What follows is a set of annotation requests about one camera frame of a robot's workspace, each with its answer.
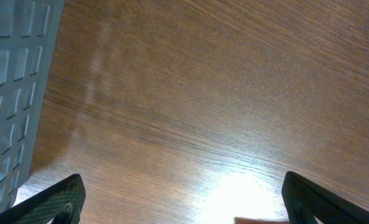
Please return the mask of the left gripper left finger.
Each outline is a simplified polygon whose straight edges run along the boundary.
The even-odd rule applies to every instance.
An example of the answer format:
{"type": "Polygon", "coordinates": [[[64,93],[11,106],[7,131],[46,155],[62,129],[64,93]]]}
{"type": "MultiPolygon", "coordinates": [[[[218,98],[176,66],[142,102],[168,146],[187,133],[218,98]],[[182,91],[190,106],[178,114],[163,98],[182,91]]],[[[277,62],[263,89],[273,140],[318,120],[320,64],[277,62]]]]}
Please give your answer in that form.
{"type": "Polygon", "coordinates": [[[80,174],[73,174],[0,213],[0,224],[78,224],[86,198],[80,174]]]}

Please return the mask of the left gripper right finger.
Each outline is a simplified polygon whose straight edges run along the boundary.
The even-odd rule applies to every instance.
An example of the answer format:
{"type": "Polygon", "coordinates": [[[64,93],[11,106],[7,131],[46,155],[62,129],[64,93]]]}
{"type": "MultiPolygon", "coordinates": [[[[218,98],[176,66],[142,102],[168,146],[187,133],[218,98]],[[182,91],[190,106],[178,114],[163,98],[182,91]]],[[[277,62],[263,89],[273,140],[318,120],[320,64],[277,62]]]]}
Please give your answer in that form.
{"type": "Polygon", "coordinates": [[[286,173],[281,193],[290,223],[369,224],[369,211],[295,172],[286,173]]]}

